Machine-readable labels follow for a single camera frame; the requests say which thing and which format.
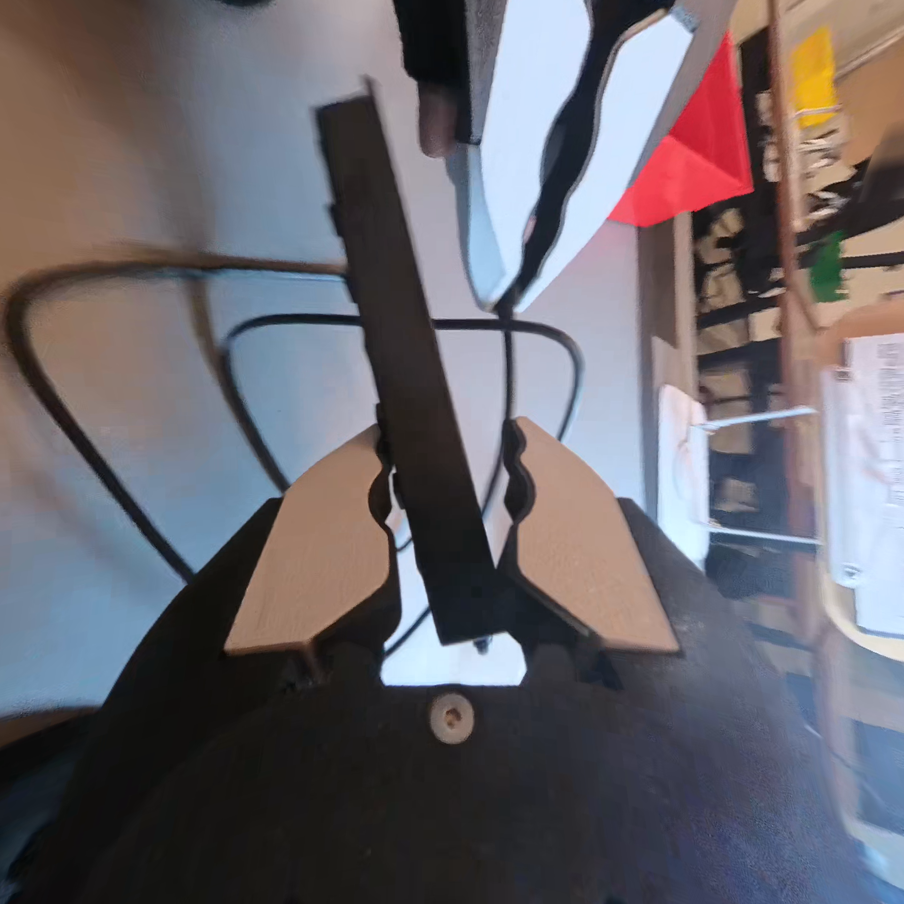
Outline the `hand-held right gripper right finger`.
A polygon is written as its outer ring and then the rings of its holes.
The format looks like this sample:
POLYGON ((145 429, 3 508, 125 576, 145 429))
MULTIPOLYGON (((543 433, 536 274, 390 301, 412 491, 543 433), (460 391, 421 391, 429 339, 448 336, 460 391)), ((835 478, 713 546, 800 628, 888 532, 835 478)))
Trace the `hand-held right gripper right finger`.
POLYGON ((526 417, 505 424, 499 566, 559 624, 604 649, 677 654, 679 641, 615 493, 526 417))

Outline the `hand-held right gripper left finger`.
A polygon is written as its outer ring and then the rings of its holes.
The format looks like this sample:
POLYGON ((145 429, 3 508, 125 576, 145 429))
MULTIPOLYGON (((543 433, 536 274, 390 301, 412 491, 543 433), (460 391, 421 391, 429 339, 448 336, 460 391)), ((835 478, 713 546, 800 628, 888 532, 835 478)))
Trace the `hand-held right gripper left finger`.
POLYGON ((282 497, 224 643, 232 656, 325 654, 354 643, 382 655, 401 621, 391 466, 377 424, 316 462, 282 497))

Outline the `green object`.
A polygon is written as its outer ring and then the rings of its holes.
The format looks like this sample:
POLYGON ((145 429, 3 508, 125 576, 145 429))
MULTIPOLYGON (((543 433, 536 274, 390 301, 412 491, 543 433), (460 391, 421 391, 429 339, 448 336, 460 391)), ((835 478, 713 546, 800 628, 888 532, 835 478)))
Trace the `green object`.
POLYGON ((808 265, 809 284, 819 304, 834 303, 844 298, 842 277, 843 232, 832 232, 814 248, 808 265))

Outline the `person's left hand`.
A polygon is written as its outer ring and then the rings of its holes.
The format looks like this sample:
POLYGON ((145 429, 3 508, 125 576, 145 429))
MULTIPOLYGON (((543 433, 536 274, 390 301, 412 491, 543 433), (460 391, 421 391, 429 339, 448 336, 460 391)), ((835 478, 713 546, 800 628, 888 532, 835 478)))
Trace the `person's left hand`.
POLYGON ((445 159, 457 145, 458 95, 428 82, 418 82, 417 94, 420 150, 429 158, 445 159))

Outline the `black usb hub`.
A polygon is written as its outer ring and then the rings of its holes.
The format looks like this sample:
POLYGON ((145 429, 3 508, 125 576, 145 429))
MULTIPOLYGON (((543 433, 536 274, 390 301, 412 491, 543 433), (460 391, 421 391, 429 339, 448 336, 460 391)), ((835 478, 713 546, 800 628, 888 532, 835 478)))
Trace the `black usb hub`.
POLYGON ((383 434, 436 633, 449 646, 492 633, 496 572, 374 88, 365 80, 315 121, 383 434))

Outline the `instruction sheet on stand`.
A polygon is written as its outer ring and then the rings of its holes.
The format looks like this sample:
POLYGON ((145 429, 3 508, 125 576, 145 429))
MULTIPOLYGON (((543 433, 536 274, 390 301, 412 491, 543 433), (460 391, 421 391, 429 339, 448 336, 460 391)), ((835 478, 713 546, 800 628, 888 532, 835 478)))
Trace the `instruction sheet on stand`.
POLYGON ((716 539, 812 552, 818 606, 853 643, 903 661, 902 292, 858 307, 815 338, 815 401, 711 419, 702 403, 657 391, 656 513, 698 565, 716 539), (720 525, 710 513, 710 439, 726 428, 793 422, 816 444, 815 525, 804 534, 720 525))

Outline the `yellow paper sheet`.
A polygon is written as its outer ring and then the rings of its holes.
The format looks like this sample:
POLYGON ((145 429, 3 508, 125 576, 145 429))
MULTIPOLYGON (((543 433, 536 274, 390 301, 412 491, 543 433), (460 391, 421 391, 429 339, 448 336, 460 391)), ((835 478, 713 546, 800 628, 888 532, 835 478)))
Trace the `yellow paper sheet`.
POLYGON ((797 125, 813 129, 828 122, 839 107, 830 29, 822 26, 798 43, 790 62, 797 125))

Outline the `red plastic bin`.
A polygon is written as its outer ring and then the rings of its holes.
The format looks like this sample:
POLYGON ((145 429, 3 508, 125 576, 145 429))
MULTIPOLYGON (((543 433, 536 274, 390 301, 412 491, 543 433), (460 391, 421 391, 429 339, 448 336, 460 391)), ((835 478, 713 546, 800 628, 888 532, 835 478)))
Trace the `red plastic bin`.
POLYGON ((684 111, 607 218, 647 228, 752 190, 736 45, 727 32, 684 111))

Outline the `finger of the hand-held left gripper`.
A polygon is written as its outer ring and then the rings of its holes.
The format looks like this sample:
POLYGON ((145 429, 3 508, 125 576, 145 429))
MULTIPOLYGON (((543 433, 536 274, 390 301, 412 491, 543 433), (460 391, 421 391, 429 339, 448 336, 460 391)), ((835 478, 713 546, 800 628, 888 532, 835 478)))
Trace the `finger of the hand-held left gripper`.
POLYGON ((446 161, 461 258, 482 311, 496 307, 524 262, 549 135, 592 34, 587 2, 506 3, 482 139, 456 145, 446 161))
POLYGON ((636 181, 701 83, 735 6, 590 2, 589 44, 543 151, 513 312, 559 276, 636 181))

